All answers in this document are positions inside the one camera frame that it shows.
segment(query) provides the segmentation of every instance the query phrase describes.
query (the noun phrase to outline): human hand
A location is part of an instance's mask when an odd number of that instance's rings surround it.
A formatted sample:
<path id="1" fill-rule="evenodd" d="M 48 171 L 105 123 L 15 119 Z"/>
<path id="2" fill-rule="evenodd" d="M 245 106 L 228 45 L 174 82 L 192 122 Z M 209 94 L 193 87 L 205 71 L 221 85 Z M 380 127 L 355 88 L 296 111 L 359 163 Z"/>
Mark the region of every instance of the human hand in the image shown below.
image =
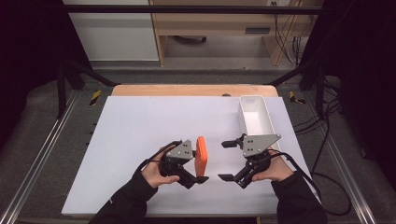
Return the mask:
<path id="1" fill-rule="evenodd" d="M 162 184 L 172 184 L 179 180 L 177 175 L 162 176 L 160 174 L 160 160 L 163 157 L 163 154 L 174 147 L 175 146 L 168 147 L 166 150 L 156 156 L 153 161 L 150 161 L 145 168 L 143 168 L 142 176 L 145 177 L 146 181 L 152 188 L 156 189 Z"/>
<path id="2" fill-rule="evenodd" d="M 275 155 L 276 152 L 273 150 L 268 150 L 270 155 Z M 289 166 L 283 161 L 283 159 L 278 156 L 271 159 L 270 167 L 252 177 L 252 181 L 270 179 L 273 181 L 282 181 L 289 176 L 293 175 L 294 172 L 289 168 Z"/>

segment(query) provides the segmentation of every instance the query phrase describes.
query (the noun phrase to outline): white plastic bin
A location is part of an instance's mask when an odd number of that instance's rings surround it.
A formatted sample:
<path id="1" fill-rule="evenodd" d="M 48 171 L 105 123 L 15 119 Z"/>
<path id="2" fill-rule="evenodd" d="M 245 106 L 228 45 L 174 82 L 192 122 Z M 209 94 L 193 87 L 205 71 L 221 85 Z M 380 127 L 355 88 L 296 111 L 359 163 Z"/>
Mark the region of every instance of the white plastic bin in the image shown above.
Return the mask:
<path id="1" fill-rule="evenodd" d="M 275 133 L 265 99 L 260 95 L 239 97 L 238 119 L 241 132 L 247 135 Z M 271 147 L 280 150 L 278 142 L 275 142 Z"/>

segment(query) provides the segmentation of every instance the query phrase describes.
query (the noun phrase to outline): white tabletop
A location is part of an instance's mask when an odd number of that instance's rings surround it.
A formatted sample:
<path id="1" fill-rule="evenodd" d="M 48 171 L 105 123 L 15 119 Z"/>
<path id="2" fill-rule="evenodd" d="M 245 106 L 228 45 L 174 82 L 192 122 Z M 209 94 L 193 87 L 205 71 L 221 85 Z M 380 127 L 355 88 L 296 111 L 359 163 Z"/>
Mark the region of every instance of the white tabletop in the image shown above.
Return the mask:
<path id="1" fill-rule="evenodd" d="M 304 157 L 280 97 L 265 97 L 278 141 L 308 174 Z M 90 217 L 129 181 L 136 167 L 160 147 L 176 140 L 205 138 L 208 163 L 202 185 L 185 189 L 178 183 L 160 186 L 148 202 L 148 217 L 256 217 L 275 214 L 277 198 L 270 181 L 241 189 L 218 174 L 236 175 L 244 166 L 242 151 L 221 142 L 241 136 L 238 97 L 110 96 L 62 214 Z M 195 175 L 193 161 L 185 169 Z"/>

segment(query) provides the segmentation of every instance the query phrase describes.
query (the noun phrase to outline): black cable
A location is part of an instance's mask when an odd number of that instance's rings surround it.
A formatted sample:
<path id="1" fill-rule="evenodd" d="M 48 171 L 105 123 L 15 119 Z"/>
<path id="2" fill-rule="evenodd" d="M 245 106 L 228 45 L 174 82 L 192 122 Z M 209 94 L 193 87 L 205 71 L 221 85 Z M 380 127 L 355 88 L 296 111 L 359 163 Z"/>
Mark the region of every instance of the black cable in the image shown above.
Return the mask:
<path id="1" fill-rule="evenodd" d="M 142 163 L 140 163 L 140 165 L 136 168 L 136 172 L 141 171 L 143 169 L 143 167 L 145 167 L 147 164 L 149 164 L 149 162 L 153 161 L 154 158 L 156 158 L 158 155 L 160 155 L 167 148 L 169 148 L 173 145 L 178 146 L 180 144 L 181 144 L 181 141 L 174 141 L 164 147 L 161 147 L 161 149 L 158 150 L 152 157 L 150 157 L 149 159 L 145 159 Z"/>
<path id="2" fill-rule="evenodd" d="M 339 109 L 340 109 L 340 107 L 341 107 L 340 104 L 337 104 L 337 105 L 335 105 L 335 106 L 337 106 L 337 108 L 334 109 L 334 111 L 331 111 L 331 112 L 329 113 L 329 116 L 330 116 L 331 114 L 333 114 L 335 111 L 339 111 Z M 321 122 L 318 126 L 314 127 L 314 125 L 317 124 L 317 123 L 320 122 L 320 121 L 322 121 L 322 122 Z M 324 121 L 323 119 L 318 119 L 318 120 L 316 120 L 314 123 L 310 124 L 308 127 L 305 127 L 305 128 L 303 128 L 303 129 L 301 129 L 301 130 L 298 130 L 298 131 L 295 131 L 295 133 L 296 133 L 296 135 L 300 135 L 300 134 L 305 134 L 305 133 L 313 132 L 313 131 L 316 130 L 317 128 L 323 126 L 324 123 L 325 123 L 325 121 Z"/>
<path id="3" fill-rule="evenodd" d="M 271 160 L 272 158 L 275 158 L 275 157 L 278 157 L 278 156 L 285 156 L 286 159 L 287 159 L 288 161 L 290 161 L 290 163 L 294 166 L 294 168 L 296 168 L 296 170 L 298 170 L 298 171 L 300 171 L 300 172 L 302 173 L 304 179 L 306 179 L 306 181 L 308 181 L 308 183 L 315 189 L 315 191 L 316 191 L 317 194 L 318 194 L 319 199 L 322 201 L 322 194 L 321 194 L 321 191 L 320 191 L 319 187 L 315 184 L 314 180 L 313 180 L 312 178 L 310 178 L 310 177 L 303 171 L 303 169 L 301 169 L 301 167 L 297 164 L 297 162 L 294 160 L 294 158 L 293 158 L 291 155 L 289 155 L 289 154 L 286 153 L 286 152 L 280 152 L 280 151 L 275 150 L 275 149 L 268 149 L 268 150 L 273 150 L 273 151 L 276 152 L 276 154 L 275 154 L 275 155 L 271 155 L 271 156 L 269 156 L 268 158 L 266 158 L 266 159 L 264 159 L 264 160 L 262 160 L 262 161 Z M 319 176 L 322 176 L 322 177 L 324 177 L 324 178 L 327 178 L 327 179 L 331 180 L 331 181 L 332 181 L 335 185 L 337 185 L 337 186 L 345 193 L 345 195 L 346 195 L 346 198 L 347 198 L 347 201 L 348 201 L 348 206 L 347 206 L 346 211 L 341 212 L 341 213 L 335 213 L 335 212 L 332 212 L 332 211 L 327 210 L 326 208 L 324 208 L 324 206 L 323 206 L 323 209 L 324 209 L 327 213 L 329 213 L 329 214 L 331 214 L 331 215 L 334 215 L 334 216 L 345 216 L 346 214 L 348 214 L 348 213 L 350 212 L 350 210 L 352 209 L 352 201 L 350 200 L 350 197 L 349 197 L 349 195 L 347 194 L 347 191 L 345 190 L 345 188 L 344 188 L 341 184 L 339 184 L 337 181 L 335 181 L 334 179 L 330 178 L 329 176 L 326 176 L 326 175 L 323 175 L 323 174 L 320 174 L 320 173 L 313 173 L 313 174 L 311 174 L 311 175 L 319 175 Z"/>
<path id="4" fill-rule="evenodd" d="M 312 170 L 310 171 L 311 175 L 315 172 L 315 169 L 317 168 L 318 160 L 319 160 L 320 155 L 321 155 L 321 153 L 322 153 L 322 151 L 323 151 L 324 145 L 325 145 L 326 142 L 327 142 L 327 137 L 329 136 L 329 132 L 330 132 L 329 117 L 326 116 L 326 119 L 325 119 L 325 120 L 326 120 L 326 124 L 327 124 L 327 130 L 326 130 L 326 133 L 325 133 L 325 135 L 324 135 L 324 139 L 323 139 L 323 141 L 322 141 L 322 143 L 321 143 L 321 146 L 320 146 L 320 148 L 319 148 L 318 155 L 317 155 L 317 157 L 315 158 L 315 162 L 314 162 L 314 165 L 312 166 Z"/>
<path id="5" fill-rule="evenodd" d="M 334 110 L 332 110 L 332 109 L 335 108 L 336 106 L 339 106 L 339 105 L 340 105 L 340 104 L 332 105 L 332 107 L 328 108 L 329 110 L 327 110 L 327 111 L 325 112 L 325 116 L 330 116 L 330 115 L 333 114 L 335 111 L 337 111 L 337 110 L 339 109 L 339 107 L 337 107 L 337 108 L 334 109 Z M 295 127 L 297 127 L 297 126 L 299 126 L 299 125 L 302 125 L 302 124 L 306 124 L 306 123 L 308 123 L 309 121 L 306 121 L 306 122 L 297 124 L 297 125 L 293 126 L 293 128 L 295 128 Z M 307 126 L 307 127 L 305 127 L 305 128 L 302 128 L 301 130 L 294 131 L 294 132 L 297 134 L 297 133 L 306 131 L 306 130 L 308 130 L 309 128 L 313 127 L 315 124 L 317 124 L 317 123 L 320 122 L 320 121 L 323 121 L 323 119 L 317 119 L 314 123 L 310 124 L 309 126 Z"/>
<path id="6" fill-rule="evenodd" d="M 282 40 L 282 35 L 280 34 L 278 28 L 277 28 L 277 14 L 274 14 L 274 18 L 275 18 L 275 40 L 276 43 L 279 45 L 280 49 L 282 50 L 282 52 L 285 54 L 285 56 L 288 56 L 288 53 L 286 52 L 286 48 L 285 48 L 285 42 L 283 42 Z"/>
<path id="7" fill-rule="evenodd" d="M 352 201 L 350 200 L 350 197 L 349 197 L 349 195 L 347 194 L 347 190 L 346 190 L 340 183 L 338 183 L 336 180 L 330 178 L 330 177 L 327 176 L 327 175 L 323 175 L 323 174 L 320 174 L 320 173 L 317 173 L 317 172 L 312 173 L 312 176 L 314 176 L 314 175 L 318 175 L 318 176 L 324 177 L 324 178 L 326 178 L 326 179 L 332 181 L 332 182 L 333 182 L 335 185 L 337 185 L 338 188 L 340 188 L 340 189 L 344 192 L 344 194 L 346 195 L 346 199 L 347 199 L 347 202 L 348 202 L 346 211 L 341 212 L 341 213 L 331 212 L 331 211 L 326 210 L 326 209 L 325 209 L 325 211 L 326 211 L 327 213 L 329 213 L 329 214 L 332 214 L 332 215 L 334 215 L 334 216 L 339 216 L 339 217 L 347 215 L 347 214 L 350 212 L 350 210 L 352 209 Z"/>

